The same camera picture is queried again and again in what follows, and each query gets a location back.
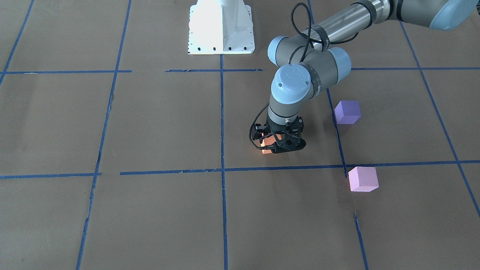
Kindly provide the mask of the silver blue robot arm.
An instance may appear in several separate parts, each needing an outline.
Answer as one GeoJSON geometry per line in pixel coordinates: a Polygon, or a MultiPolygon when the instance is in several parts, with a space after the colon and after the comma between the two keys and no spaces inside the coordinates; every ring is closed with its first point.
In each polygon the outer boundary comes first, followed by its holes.
{"type": "Polygon", "coordinates": [[[397,20],[429,29],[448,31],[469,17],[475,0],[357,0],[328,19],[309,25],[291,38],[278,36],[268,47],[268,57],[278,70],[271,83],[264,125],[252,123],[250,141],[274,154],[305,147],[304,122],[298,115],[303,104],[350,74],[351,58],[339,44],[352,41],[374,24],[397,20]]]}

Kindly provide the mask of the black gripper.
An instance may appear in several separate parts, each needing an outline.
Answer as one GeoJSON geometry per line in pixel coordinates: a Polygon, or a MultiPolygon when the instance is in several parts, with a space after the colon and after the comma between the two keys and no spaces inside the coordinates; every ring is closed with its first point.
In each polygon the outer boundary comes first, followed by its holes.
{"type": "Polygon", "coordinates": [[[274,154],[295,152],[305,148],[306,141],[302,138],[305,123],[302,117],[296,117],[293,122],[277,124],[268,116],[266,118],[267,135],[274,142],[265,148],[274,154]]]}

